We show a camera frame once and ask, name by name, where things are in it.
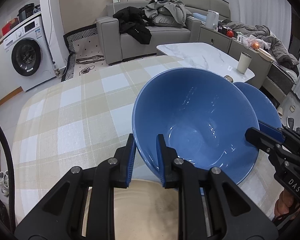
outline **black jacket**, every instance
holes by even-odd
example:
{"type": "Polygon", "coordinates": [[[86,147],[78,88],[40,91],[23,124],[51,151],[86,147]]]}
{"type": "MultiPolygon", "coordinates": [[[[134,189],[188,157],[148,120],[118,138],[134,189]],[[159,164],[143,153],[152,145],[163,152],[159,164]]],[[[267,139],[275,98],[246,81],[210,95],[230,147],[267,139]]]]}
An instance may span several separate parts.
{"type": "Polygon", "coordinates": [[[119,32],[127,33],[139,41],[141,44],[149,44],[151,33],[146,28],[143,21],[144,11],[132,6],[121,9],[113,15],[119,20],[119,32]]]}

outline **plaid tablecloth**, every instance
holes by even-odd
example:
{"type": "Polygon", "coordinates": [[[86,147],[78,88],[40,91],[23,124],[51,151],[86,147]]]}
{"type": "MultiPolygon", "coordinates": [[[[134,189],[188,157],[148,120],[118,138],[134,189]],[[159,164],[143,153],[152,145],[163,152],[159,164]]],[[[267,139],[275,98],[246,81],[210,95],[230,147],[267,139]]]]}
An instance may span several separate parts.
{"type": "MultiPolygon", "coordinates": [[[[141,88],[158,73],[181,66],[185,63],[180,58],[159,56],[97,67],[30,98],[21,111],[12,146],[17,222],[71,167],[94,167],[124,146],[141,88]]],[[[134,168],[142,167],[136,153],[134,168]]],[[[280,190],[273,173],[266,155],[260,153],[241,184],[265,213],[280,190]]]]}

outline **washing machine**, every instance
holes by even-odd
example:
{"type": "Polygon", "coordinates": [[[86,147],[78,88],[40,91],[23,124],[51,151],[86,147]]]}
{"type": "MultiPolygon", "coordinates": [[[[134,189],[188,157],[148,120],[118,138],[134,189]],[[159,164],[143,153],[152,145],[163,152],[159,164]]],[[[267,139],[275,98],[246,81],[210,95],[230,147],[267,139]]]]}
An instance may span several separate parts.
{"type": "Polygon", "coordinates": [[[11,59],[11,71],[18,85],[27,91],[56,77],[41,15],[16,29],[4,41],[4,49],[11,59]]]}

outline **white cabinet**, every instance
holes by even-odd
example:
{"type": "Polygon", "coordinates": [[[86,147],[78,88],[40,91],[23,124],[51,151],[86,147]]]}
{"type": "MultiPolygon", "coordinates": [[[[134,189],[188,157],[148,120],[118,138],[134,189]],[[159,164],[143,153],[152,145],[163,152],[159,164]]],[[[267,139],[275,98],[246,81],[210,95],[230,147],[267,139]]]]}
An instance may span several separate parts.
{"type": "Polygon", "coordinates": [[[17,89],[19,86],[15,81],[15,70],[11,63],[11,58],[0,45],[0,100],[17,89]]]}

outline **sofa armrest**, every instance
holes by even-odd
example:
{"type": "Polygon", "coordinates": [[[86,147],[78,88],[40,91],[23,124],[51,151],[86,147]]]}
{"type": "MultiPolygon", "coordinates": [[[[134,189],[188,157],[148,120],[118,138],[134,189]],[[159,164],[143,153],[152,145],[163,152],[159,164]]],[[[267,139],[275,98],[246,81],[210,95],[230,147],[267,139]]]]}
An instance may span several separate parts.
{"type": "Polygon", "coordinates": [[[201,21],[189,16],[186,18],[186,28],[191,31],[189,42],[198,42],[200,36],[201,21]]]}
{"type": "Polygon", "coordinates": [[[101,50],[106,63],[114,63],[122,60],[119,21],[112,17],[100,17],[96,19],[97,31],[101,50]]]}

